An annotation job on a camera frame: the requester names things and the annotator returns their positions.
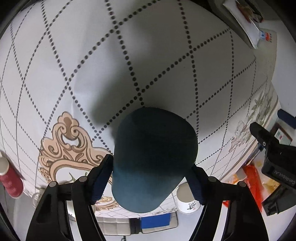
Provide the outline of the red plastic bag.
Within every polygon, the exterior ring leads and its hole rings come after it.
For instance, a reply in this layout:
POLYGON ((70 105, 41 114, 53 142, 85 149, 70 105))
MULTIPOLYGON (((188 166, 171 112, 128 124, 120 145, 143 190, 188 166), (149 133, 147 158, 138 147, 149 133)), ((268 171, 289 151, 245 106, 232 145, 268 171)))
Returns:
POLYGON ((264 190, 259 173, 254 165, 248 165, 241 167, 235 174, 227 179, 229 184, 237 184, 239 181, 243 181, 250 189, 252 196, 254 197, 259 210, 262 212, 262 192, 264 190))

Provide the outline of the dark green cup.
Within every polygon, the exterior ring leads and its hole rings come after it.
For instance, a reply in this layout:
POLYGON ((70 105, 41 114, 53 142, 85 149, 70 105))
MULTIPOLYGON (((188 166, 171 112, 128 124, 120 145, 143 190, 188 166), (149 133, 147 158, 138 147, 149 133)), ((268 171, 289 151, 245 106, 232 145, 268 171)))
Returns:
POLYGON ((124 209, 155 210, 196 161, 198 140, 182 117, 139 108, 120 123, 114 146, 112 194, 124 209))

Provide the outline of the white paper cup left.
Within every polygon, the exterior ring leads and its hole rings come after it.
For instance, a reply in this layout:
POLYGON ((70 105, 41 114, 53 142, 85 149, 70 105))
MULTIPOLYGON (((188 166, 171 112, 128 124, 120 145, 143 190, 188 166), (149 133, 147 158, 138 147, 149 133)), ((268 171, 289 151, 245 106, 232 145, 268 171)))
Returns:
POLYGON ((196 201, 188 183, 183 183, 177 188, 177 207, 183 214, 191 214, 197 211, 201 204, 196 201))

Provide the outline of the chair with blue board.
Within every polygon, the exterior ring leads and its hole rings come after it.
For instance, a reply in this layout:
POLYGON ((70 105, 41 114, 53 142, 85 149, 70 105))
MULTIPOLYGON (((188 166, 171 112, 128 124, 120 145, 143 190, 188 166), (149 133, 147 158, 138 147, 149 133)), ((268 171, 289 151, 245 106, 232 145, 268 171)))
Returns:
POLYGON ((130 236, 139 233, 148 234, 161 232, 178 227, 176 212, 143 218, 97 218, 99 227, 104 235, 130 236))

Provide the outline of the patterned white tablecloth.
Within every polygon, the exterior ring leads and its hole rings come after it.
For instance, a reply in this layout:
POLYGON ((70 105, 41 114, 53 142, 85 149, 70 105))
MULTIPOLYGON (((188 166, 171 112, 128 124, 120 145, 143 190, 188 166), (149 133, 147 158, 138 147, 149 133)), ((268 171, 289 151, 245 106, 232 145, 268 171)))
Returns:
POLYGON ((192 1, 28 4, 1 31, 1 152, 32 197, 88 174, 126 115, 157 107, 190 123, 196 165, 221 179, 278 102, 275 58, 192 1))

